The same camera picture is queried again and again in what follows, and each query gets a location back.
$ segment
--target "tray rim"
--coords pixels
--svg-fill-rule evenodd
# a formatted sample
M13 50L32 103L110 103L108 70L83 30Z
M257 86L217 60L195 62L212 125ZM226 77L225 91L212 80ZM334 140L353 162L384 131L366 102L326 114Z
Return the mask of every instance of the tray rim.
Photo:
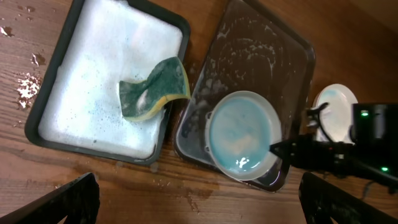
M181 40L180 50L178 51L178 57L181 61L183 61L191 33L191 28L188 21L182 16L149 1L143 1L143 0L138 0L138 1L127 0L127 1L131 7L134 7L149 15L152 15L181 30L182 40ZM167 105L165 105L165 114L162 122L160 123L159 137L157 143L154 146L155 148L153 153L146 159L137 159L119 154L96 151L85 147L76 147L68 144L47 141L43 139L39 134L40 120L42 119L45 106L47 105L53 84L57 77L58 67L63 62L63 58L67 52L70 40L72 39L73 32L79 20L81 9L83 8L84 3L85 0L73 0L72 2L67 18L62 27L62 31L58 38L58 42L53 51L53 55L50 60L49 66L45 73L42 86L40 87L39 93L35 99L34 104L32 105L27 121L25 123L25 128L24 128L25 136L32 144L41 147L47 147L60 151L77 152L80 154L87 154L90 156L105 157L108 159L115 159L118 161L128 162L132 164L148 166L153 162L155 162L160 156L167 123L169 122L170 112L172 110L172 103L168 103Z
M217 28L215 29L215 34L221 28L221 21L222 21L222 19L225 16L226 9L228 8L229 4L231 4L232 1L235 1L235 0L229 0L226 3L226 5L224 7L224 10L223 10L223 15L221 16L220 21L219 21L219 23L217 25ZM266 8L265 5L261 4L258 0L241 0L241 1L245 2L249 6L253 7L254 9L256 9L256 11L259 12L260 14L266 16L266 18L268 20L270 20L274 25L279 27L282 31L284 31L287 35L289 35L291 38L293 38L295 41L297 41L304 48L304 50L307 53L307 60L308 60L305 72L306 72L306 74L308 74L308 73L311 73L311 74L308 75L308 79L309 80L306 80L306 79L304 80L304 83L310 82L310 84L308 86L302 86L299 98L303 97L303 95L304 96L308 96L309 91L310 91L310 87L311 87L311 80L312 80L312 77L313 77L313 71L315 69L315 62L316 62L316 56L315 56L315 51L313 49L313 45L309 41L304 39L301 35L299 35L293 28L288 26L286 22L284 22L282 19L280 19L278 16L276 16L271 10ZM206 58L207 58L207 55L209 54L211 46L216 41L216 35L215 34L213 35L213 39L212 39L212 41L211 41L211 43L209 45L209 48L208 48L207 53L206 53L206 56L205 56L205 58L202 61L202 66L200 67L201 70L203 69L203 67L206 64ZM304 102L304 103L301 103L301 104L299 103L297 105L297 107L298 108L304 108L307 103L308 102ZM185 160L187 160L189 162L192 162L192 163L194 163L196 165L202 166L202 167L204 167L206 169L209 169L209 170L212 170L212 171L215 171L215 172L218 172L218 173L224 175L224 173L222 173L222 171L220 171L216 167L213 167L213 166L211 166L209 164L205 164L204 162L201 162L201 161L198 161L198 160L196 160L196 159L194 159L192 157L189 157L189 156L185 155L179 149L178 143L177 143L177 133L180 130L180 126L182 124L182 119L185 116L185 112L186 112L186 110L188 108L188 105L189 105L189 102L187 102L185 104L185 107L184 107L183 111L180 113L180 117L178 119L178 122L175 123L174 131L173 131L173 135L172 135L172 147L173 147L173 149L175 150L175 152L182 159L185 159ZM300 125L301 125L301 111L297 110L293 116L294 116L295 119L293 119L293 121L292 121L292 125L291 125L291 128L290 128L290 133L289 133L290 136L295 136L295 135L299 134ZM238 181L238 182L242 182L244 184L251 185L251 186L253 186L253 187L255 187L255 188L259 189L259 190L264 190L264 191L266 191L268 193L276 193L276 192L280 191L283 188L283 186L285 185L287 177L289 175L289 172L290 172L290 164L287 164L286 162L282 161L282 163L280 165L280 175L281 175L281 177L278 178L276 180L276 182L274 182L274 184L272 184L271 186L265 186L264 184L259 183L258 179L249 180L249 181L238 181L238 180L235 180L235 179L233 179L233 180Z

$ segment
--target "wooden table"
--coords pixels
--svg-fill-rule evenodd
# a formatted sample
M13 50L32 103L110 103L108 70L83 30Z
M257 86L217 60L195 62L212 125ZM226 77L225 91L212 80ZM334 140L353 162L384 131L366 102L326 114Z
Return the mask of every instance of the wooden table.
M29 110L16 109L17 79L27 72L44 75L71 2L0 0L0 26L11 27L14 34L0 36L0 216L92 172L101 192L98 223L305 223L298 197L302 170L291 169L285 187L267 194L191 165L171 145L179 109L172 115L156 172L30 144L24 136ZM184 64L195 83L226 0L154 2L190 23ZM359 102L397 101L398 35L348 0L262 3L314 46L317 66L309 103L332 83L348 86ZM34 10L28 12L27 6ZM46 65L31 64L31 53L43 55ZM328 180L356 197L368 182L354 177ZM398 218L398 198L383 186L372 185L365 202Z

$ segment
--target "black tray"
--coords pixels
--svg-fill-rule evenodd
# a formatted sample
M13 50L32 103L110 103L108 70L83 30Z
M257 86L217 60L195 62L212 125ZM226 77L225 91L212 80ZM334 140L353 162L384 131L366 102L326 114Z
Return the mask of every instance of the black tray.
M57 76L58 67L62 64L63 58L67 52L70 40L73 35L73 31L75 30L84 2L85 0L73 0L72 2L72 6L69 10L67 19L63 25L60 38L57 42L57 46L55 47L49 67L45 73L43 84L40 88L39 94L37 95L35 103L33 104L33 107L26 121L25 135L31 143L42 147L48 147L52 149L58 149L70 152L78 152L82 154L89 154L92 156L116 159L119 161L130 162L134 164L149 165L154 161L156 161L160 155L165 135L166 125L169 122L170 111L172 109L171 103L165 105L165 114L160 124L159 138L157 144L155 145L153 154L147 159L135 159L128 156L121 156L108 152L100 152L92 149L87 149L84 147L76 147L68 144L46 141L39 135L38 127L40 124L40 120L42 118L49 96L51 94L51 90L55 78ZM149 1L128 0L128 3L131 7L134 7L142 12L145 12L160 20L163 20L166 23L172 24L173 26L181 30L183 37L181 41L180 50L178 52L178 57L182 61L185 56L185 51L187 49L189 36L190 36L190 26L187 20L185 20L180 15L177 15Z
M226 95L240 90L256 92L271 103L282 125L282 139L298 135L314 66L312 46L262 4L230 0L192 100L176 125L174 149L182 158L220 172L206 151L206 115ZM278 160L268 173L245 183L276 192L289 167Z

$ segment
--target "yellow sponge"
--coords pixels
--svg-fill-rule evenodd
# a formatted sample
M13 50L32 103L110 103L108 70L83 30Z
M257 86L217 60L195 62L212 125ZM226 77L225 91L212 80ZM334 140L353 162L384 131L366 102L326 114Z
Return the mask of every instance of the yellow sponge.
M187 73L178 57L159 62L140 83L119 82L119 97L124 118L150 119L169 101L190 99Z

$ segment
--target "wet tray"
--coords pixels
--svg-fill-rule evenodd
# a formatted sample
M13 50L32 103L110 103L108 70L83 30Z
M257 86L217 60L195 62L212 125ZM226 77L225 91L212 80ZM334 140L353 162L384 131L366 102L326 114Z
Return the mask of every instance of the wet tray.
M205 149L205 125L217 103L240 90L266 98L282 125L282 139L299 134L315 66L312 46L262 4L230 0L202 66L192 100L174 133L174 148L184 159L216 170ZM289 165L278 160L262 177L248 181L268 192L285 183Z
M172 105L135 123L121 116L118 83L141 82L161 61L183 60L188 22L149 1L74 0L26 122L34 144L151 164Z

